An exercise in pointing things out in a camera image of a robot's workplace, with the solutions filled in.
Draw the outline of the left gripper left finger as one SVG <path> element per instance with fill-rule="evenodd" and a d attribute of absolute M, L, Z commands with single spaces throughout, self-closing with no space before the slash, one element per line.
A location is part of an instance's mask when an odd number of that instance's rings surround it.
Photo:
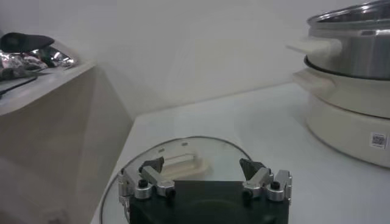
<path fill-rule="evenodd" d="M 125 213 L 130 212 L 130 198 L 148 200 L 152 193 L 171 200 L 176 196 L 176 186 L 173 180 L 165 178 L 162 174 L 164 157 L 144 161 L 138 170 L 127 172 L 122 168 L 118 173 L 118 195 Z"/>

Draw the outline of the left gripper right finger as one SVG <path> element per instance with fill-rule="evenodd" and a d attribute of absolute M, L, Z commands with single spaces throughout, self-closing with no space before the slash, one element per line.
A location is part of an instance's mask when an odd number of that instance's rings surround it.
<path fill-rule="evenodd" d="M 291 202 L 292 175 L 288 170 L 279 170 L 276 175 L 261 162 L 241 158 L 239 164 L 246 180 L 243 182 L 242 196 L 251 201 L 262 195 L 269 201 Z"/>

